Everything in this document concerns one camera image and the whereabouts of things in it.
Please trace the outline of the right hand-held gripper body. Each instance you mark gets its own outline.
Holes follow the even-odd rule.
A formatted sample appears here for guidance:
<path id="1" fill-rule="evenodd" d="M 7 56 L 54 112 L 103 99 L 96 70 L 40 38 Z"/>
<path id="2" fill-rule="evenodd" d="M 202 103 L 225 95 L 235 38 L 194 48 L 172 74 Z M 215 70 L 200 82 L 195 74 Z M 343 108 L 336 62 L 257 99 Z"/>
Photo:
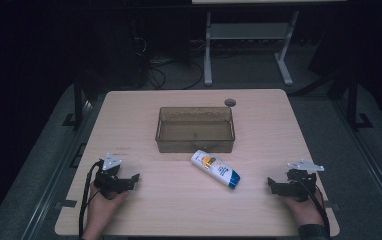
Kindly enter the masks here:
<path id="1" fill-rule="evenodd" d="M 294 197 L 299 202 L 306 201 L 316 191 L 316 173 L 324 171 L 322 165 L 301 159 L 288 163 L 290 170 L 286 173 L 288 183 L 283 183 L 278 190 L 280 196 Z"/>

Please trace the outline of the transparent brown plastic box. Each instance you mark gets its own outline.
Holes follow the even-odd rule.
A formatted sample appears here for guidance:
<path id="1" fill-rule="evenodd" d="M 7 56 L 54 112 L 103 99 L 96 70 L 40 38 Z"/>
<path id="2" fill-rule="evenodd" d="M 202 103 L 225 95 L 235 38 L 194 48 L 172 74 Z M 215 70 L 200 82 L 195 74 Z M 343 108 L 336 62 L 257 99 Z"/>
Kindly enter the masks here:
<path id="1" fill-rule="evenodd" d="M 235 142 L 229 107 L 161 107 L 155 140 L 160 153 L 231 153 Z"/>

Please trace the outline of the black metal post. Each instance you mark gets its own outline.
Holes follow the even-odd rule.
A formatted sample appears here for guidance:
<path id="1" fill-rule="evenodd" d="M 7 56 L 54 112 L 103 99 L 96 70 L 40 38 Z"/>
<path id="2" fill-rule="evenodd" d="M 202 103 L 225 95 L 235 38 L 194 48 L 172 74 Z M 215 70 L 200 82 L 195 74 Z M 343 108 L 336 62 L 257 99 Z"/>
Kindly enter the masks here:
<path id="1" fill-rule="evenodd" d="M 78 129 L 82 123 L 83 114 L 83 100 L 82 100 L 82 88 L 81 88 L 81 78 L 77 76 L 74 82 L 74 128 Z"/>
<path id="2" fill-rule="evenodd" d="M 357 130 L 357 79 L 352 73 L 348 81 L 347 120 L 353 130 Z"/>

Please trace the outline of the black wristwatch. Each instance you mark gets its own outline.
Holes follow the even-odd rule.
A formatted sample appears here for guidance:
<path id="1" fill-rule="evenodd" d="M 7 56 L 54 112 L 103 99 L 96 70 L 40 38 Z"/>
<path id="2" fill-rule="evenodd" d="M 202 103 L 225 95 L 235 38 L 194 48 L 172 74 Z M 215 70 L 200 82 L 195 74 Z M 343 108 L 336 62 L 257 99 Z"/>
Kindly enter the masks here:
<path id="1" fill-rule="evenodd" d="M 331 240 L 326 228 L 319 224 L 306 224 L 298 228 L 301 240 Z"/>

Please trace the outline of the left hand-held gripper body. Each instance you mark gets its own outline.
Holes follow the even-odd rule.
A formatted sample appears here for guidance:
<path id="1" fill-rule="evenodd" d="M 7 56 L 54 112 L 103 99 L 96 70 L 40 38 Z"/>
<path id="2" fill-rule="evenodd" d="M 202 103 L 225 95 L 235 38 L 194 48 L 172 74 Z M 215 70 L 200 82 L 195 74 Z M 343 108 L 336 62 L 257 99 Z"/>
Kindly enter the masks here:
<path id="1" fill-rule="evenodd" d="M 117 176 L 121 164 L 122 161 L 111 153 L 107 153 L 105 157 L 98 162 L 99 170 L 96 173 L 94 185 L 108 200 L 112 200 L 118 194 L 121 194 L 122 184 L 126 183 Z"/>

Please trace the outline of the person's right hand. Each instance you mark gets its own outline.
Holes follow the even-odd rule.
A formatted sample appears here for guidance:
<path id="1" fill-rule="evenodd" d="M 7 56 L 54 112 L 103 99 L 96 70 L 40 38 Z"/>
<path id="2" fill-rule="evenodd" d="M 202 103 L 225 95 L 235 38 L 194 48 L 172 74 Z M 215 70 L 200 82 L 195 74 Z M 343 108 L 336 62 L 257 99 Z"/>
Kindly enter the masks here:
<path id="1" fill-rule="evenodd" d="M 311 199 L 305 202 L 298 202 L 294 198 L 287 196 L 281 196 L 280 199 L 290 209 L 298 227 L 313 224 L 324 225 L 322 216 Z"/>

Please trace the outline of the white and blue shampoo bottle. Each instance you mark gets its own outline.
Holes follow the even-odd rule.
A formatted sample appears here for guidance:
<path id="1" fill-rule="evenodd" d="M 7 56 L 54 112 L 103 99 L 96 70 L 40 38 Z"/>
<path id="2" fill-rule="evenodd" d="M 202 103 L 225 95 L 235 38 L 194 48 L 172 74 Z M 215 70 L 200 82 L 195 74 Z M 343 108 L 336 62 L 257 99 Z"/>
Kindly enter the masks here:
<path id="1" fill-rule="evenodd" d="M 241 179 L 240 175 L 228 164 L 202 150 L 196 151 L 190 161 L 230 189 L 235 189 Z"/>

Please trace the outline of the white metal stand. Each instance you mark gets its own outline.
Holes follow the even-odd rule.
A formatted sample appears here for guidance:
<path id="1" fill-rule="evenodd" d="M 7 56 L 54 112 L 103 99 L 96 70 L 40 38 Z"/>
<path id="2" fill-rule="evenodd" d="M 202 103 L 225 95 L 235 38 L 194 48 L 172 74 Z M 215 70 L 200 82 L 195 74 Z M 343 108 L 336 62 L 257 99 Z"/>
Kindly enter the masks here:
<path id="1" fill-rule="evenodd" d="M 288 22 L 274 23 L 213 23 L 211 13 L 206 15 L 205 52 L 203 58 L 204 84 L 213 84 L 211 42 L 214 40 L 282 40 L 282 49 L 274 54 L 275 61 L 286 86 L 293 84 L 285 57 L 299 16 L 294 11 Z"/>

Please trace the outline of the aluminium floor rail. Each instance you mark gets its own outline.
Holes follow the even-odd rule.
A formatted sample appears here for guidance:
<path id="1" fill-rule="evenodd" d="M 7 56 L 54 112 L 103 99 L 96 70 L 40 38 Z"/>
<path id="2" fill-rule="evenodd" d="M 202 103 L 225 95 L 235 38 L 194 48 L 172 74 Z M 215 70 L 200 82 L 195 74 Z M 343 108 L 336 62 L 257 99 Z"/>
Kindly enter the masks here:
<path id="1" fill-rule="evenodd" d="M 80 162 L 88 139 L 87 126 L 92 104 L 83 103 L 83 119 L 78 129 L 74 128 L 74 114 L 68 111 L 61 115 L 58 123 L 57 114 L 44 128 L 43 135 L 37 142 L 37 153 L 27 170 L 34 182 L 42 180 L 39 197 L 21 234 L 21 240 L 37 240 L 42 231 L 54 234 L 54 226 L 61 211 L 61 201 L 66 199 L 70 184 Z"/>
<path id="2" fill-rule="evenodd" d="M 382 113 L 376 103 L 356 104 L 356 112 L 349 113 L 346 100 L 333 103 L 382 196 Z"/>

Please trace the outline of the person's left hand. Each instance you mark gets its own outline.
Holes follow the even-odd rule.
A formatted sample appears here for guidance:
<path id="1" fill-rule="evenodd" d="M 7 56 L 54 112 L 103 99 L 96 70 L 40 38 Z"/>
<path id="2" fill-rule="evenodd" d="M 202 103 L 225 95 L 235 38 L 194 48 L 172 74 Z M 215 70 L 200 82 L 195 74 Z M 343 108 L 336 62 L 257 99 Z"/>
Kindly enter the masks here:
<path id="1" fill-rule="evenodd" d="M 109 224 L 120 205 L 126 200 L 129 192 L 116 194 L 113 199 L 108 200 L 94 184 L 91 184 L 90 194 L 85 233 L 99 235 Z"/>

